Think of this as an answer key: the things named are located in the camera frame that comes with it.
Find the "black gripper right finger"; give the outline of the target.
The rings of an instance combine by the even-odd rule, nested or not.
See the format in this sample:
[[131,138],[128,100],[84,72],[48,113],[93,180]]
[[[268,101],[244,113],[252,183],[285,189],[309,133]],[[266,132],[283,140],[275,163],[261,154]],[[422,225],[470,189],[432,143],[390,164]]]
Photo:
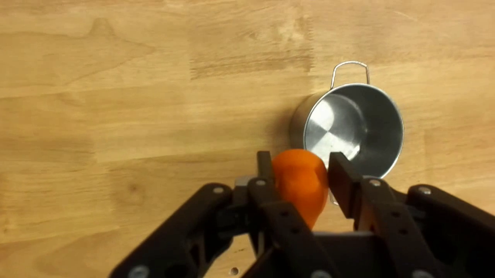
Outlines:
[[353,231],[326,239],[340,278],[495,278],[495,217],[438,188],[398,192],[329,157],[329,189]]

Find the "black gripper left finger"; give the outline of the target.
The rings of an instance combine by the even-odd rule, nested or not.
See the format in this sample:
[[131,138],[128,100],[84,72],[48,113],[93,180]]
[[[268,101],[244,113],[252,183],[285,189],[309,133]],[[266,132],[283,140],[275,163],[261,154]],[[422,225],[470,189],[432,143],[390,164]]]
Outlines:
[[203,278],[240,235],[255,262],[243,278],[331,278],[331,260],[297,209],[275,189],[272,160],[260,152],[258,172],[227,188],[200,188],[116,268],[110,278]]

